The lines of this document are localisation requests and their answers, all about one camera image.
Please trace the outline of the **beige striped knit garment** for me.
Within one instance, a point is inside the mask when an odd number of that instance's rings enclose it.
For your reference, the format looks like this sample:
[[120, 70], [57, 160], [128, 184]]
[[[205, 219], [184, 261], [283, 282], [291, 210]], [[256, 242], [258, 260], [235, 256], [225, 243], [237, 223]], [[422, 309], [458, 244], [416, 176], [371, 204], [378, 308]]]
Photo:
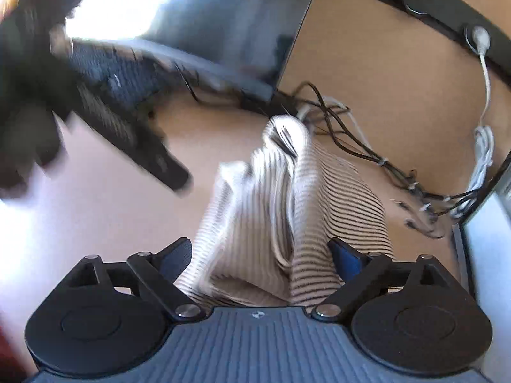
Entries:
[[220, 165], [176, 285], [204, 307], [320, 304], [343, 280], [332, 238], [392, 256], [385, 210], [350, 162], [296, 118], [272, 118], [249, 162]]

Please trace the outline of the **black mechanical keyboard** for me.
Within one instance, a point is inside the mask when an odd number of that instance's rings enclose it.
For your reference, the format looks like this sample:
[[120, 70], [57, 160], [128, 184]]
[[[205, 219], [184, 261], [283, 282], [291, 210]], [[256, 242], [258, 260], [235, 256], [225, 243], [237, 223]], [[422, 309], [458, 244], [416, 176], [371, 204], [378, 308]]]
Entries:
[[116, 49], [77, 42], [68, 61], [132, 113], [152, 117], [159, 101], [173, 89], [166, 71], [147, 57], [128, 56]]

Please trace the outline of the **black curved monitor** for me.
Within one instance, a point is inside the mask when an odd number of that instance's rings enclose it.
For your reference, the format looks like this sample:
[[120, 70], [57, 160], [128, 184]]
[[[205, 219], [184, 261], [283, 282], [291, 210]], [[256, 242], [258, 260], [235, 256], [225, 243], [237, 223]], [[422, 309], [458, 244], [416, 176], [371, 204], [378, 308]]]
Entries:
[[74, 39], [185, 66], [268, 101], [312, 0], [82, 0]]

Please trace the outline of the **black wall power strip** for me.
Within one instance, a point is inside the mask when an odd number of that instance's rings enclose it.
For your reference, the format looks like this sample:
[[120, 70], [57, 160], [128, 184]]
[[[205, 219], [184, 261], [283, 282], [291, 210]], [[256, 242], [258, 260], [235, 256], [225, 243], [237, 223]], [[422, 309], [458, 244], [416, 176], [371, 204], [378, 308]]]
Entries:
[[489, 32], [490, 65], [502, 79], [510, 82], [510, 38], [495, 24], [462, 0], [380, 0], [437, 29], [466, 49], [476, 52], [472, 32], [477, 26]]

